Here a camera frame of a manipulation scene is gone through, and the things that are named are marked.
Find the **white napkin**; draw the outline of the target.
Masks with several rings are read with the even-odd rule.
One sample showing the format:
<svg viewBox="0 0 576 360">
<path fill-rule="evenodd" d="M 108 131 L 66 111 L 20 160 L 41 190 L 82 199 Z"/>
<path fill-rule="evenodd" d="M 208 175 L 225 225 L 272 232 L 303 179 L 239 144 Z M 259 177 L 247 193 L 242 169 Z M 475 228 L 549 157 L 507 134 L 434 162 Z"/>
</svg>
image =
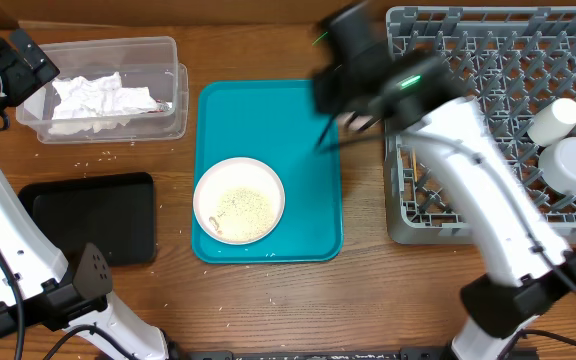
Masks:
<svg viewBox="0 0 576 360">
<path fill-rule="evenodd" d="M 150 95 L 148 87 L 119 88 L 112 97 L 112 111 L 117 115 L 132 115 L 159 110 L 158 102 Z"/>
<path fill-rule="evenodd" d="M 54 109 L 52 119 L 58 120 L 49 129 L 53 135 L 72 135 L 92 130 L 97 133 L 108 123 L 94 121 L 89 124 L 77 122 L 78 118 L 96 118 L 122 115 L 118 95 L 122 81 L 118 72 L 113 75 L 88 80 L 79 76 L 70 80 L 54 80 L 53 88 L 61 102 Z"/>
</svg>

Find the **large white plate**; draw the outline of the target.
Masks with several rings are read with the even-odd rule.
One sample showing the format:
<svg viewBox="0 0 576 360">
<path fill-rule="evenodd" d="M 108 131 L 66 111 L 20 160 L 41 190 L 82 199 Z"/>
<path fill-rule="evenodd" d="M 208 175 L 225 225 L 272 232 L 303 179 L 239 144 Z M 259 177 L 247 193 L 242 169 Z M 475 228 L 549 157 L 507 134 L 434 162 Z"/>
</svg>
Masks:
<svg viewBox="0 0 576 360">
<path fill-rule="evenodd" d="M 199 227 L 227 245 L 254 243 L 278 225 L 285 208 L 282 181 L 265 163 L 234 157 L 210 167 L 193 194 Z"/>
</svg>

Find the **white cup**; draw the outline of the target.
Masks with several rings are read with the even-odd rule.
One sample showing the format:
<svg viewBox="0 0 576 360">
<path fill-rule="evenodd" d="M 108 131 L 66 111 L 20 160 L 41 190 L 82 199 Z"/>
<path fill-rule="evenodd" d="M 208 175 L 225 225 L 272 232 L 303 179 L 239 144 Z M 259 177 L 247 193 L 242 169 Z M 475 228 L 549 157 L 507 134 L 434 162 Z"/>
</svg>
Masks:
<svg viewBox="0 0 576 360">
<path fill-rule="evenodd" d="M 539 111 L 527 131 L 537 145 L 546 147 L 566 137 L 576 126 L 576 102 L 559 98 Z"/>
</svg>

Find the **grey small bowl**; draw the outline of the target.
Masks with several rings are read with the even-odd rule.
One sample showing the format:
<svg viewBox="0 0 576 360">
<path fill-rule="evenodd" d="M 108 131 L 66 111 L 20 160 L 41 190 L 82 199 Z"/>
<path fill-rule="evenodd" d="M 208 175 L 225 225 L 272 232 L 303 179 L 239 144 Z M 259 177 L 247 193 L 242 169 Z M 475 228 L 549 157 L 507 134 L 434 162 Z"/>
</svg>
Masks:
<svg viewBox="0 0 576 360">
<path fill-rule="evenodd" d="M 555 192 L 576 197 L 576 137 L 545 148 L 539 156 L 542 179 Z"/>
</svg>

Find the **wooden chopstick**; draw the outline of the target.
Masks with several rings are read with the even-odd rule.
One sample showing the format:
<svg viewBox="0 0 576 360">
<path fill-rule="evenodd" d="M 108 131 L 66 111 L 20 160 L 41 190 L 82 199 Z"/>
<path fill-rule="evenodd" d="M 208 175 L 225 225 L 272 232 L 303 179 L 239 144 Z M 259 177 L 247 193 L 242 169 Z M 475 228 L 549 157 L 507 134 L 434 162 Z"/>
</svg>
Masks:
<svg viewBox="0 0 576 360">
<path fill-rule="evenodd" d="M 411 166 L 413 169 L 413 180 L 415 185 L 418 183 L 418 174 L 417 174 L 417 158 L 415 150 L 411 151 Z"/>
</svg>

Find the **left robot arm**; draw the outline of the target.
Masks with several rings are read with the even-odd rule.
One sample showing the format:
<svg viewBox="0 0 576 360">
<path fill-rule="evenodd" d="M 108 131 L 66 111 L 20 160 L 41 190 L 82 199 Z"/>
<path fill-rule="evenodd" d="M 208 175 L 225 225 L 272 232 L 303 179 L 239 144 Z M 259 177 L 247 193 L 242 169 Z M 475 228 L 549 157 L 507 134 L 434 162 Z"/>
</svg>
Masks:
<svg viewBox="0 0 576 360">
<path fill-rule="evenodd" d="M 0 37 L 0 117 L 27 100 L 59 70 L 22 29 Z M 70 256 L 36 226 L 0 169 L 0 339 L 15 335 L 15 358 L 27 327 L 41 324 L 63 337 L 52 358 L 80 336 L 111 359 L 179 359 L 164 331 L 139 318 L 113 291 L 112 275 L 92 243 Z"/>
</svg>

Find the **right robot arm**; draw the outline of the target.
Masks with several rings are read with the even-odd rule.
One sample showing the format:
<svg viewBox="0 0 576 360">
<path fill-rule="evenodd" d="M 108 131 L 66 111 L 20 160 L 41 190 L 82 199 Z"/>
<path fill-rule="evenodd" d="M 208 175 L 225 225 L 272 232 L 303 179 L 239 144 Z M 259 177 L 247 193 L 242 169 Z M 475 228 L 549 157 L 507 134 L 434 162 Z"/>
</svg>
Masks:
<svg viewBox="0 0 576 360">
<path fill-rule="evenodd" d="M 320 22 L 330 63 L 313 75 L 315 106 L 358 141 L 377 122 L 413 148 L 471 226 L 486 266 L 464 286 L 468 319 L 444 351 L 447 359 L 505 359 L 532 323 L 576 294 L 576 248 L 548 224 L 507 166 L 477 102 L 438 54 L 400 58 L 355 3 Z"/>
</svg>

